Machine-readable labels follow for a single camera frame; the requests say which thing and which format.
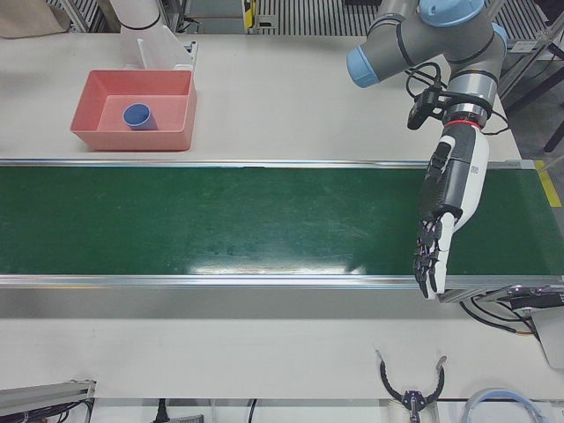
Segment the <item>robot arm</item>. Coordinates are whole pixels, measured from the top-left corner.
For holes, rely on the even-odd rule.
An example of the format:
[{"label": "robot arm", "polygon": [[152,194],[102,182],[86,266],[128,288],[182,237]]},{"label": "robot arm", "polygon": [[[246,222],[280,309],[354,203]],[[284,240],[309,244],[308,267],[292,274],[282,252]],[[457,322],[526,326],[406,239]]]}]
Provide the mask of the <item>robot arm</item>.
[{"label": "robot arm", "polygon": [[445,290],[452,235],[478,207],[489,155],[481,129],[494,104],[507,35],[489,21],[484,0],[420,0],[419,13],[417,7],[417,0],[384,0],[347,67],[355,84],[366,87],[440,54],[449,62],[448,91],[435,87],[430,98],[416,98],[408,125],[417,129],[438,97],[448,98],[442,104],[444,131],[420,192],[413,265],[423,294],[434,298]]}]

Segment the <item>green conveyor belt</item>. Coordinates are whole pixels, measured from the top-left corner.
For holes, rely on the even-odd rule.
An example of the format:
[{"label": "green conveyor belt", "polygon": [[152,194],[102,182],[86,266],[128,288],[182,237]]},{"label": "green conveyor belt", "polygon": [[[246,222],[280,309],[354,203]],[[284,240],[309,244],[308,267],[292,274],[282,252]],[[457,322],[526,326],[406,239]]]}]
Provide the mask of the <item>green conveyor belt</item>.
[{"label": "green conveyor belt", "polygon": [[[0,273],[408,275],[422,169],[0,167]],[[562,275],[534,170],[490,170],[451,275]]]}]

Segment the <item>pink tray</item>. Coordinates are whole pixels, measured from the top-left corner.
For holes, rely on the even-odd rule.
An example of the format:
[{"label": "pink tray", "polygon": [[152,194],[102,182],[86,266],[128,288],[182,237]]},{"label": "pink tray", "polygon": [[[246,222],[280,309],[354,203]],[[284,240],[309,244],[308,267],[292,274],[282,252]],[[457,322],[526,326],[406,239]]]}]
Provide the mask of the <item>pink tray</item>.
[{"label": "pink tray", "polygon": [[[93,70],[70,130],[94,150],[188,150],[196,102],[189,70]],[[125,124],[123,111],[133,103],[151,108],[156,130]]]}]

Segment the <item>floor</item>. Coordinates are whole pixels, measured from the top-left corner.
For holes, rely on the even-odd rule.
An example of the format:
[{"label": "floor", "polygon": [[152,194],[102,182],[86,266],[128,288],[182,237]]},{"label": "floor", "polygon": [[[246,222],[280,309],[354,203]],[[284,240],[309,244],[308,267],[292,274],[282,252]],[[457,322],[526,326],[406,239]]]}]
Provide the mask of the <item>floor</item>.
[{"label": "floor", "polygon": [[[554,60],[550,64],[547,61],[536,63],[528,75],[503,101],[504,107],[507,108],[521,98],[561,66],[559,60]],[[543,160],[546,164],[558,159],[564,155],[564,140],[553,152],[544,152],[543,147],[564,120],[564,82],[527,107],[508,115],[508,119],[509,127],[513,131],[519,152],[524,159]],[[564,160],[551,167],[548,173],[560,200],[564,199]],[[564,207],[553,208],[553,211],[564,236]]]}]

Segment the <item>white table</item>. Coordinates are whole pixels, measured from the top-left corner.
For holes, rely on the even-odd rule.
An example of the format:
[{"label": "white table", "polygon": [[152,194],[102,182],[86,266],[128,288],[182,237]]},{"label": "white table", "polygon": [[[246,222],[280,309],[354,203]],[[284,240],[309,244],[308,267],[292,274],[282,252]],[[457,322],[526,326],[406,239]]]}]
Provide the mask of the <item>white table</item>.
[{"label": "white table", "polygon": [[[405,75],[360,89],[346,71],[353,37],[199,35],[197,115],[187,152],[91,152],[69,130],[92,69],[121,69],[119,38],[58,34],[0,40],[0,156],[167,160],[428,160],[433,119],[406,128]],[[492,130],[503,126],[494,117]],[[519,159],[506,132],[491,161]]]},{"label": "white table", "polygon": [[[0,40],[0,156],[149,160],[428,160],[441,125],[405,127],[404,76],[361,90],[345,55],[360,40],[198,36],[188,152],[90,152],[69,132],[91,69],[120,69],[115,35]],[[493,124],[492,130],[502,123]],[[491,160],[519,159],[509,132]],[[100,397],[444,397],[504,386],[562,397],[564,374],[533,338],[487,328],[418,292],[5,290],[0,389],[93,378]]]}]

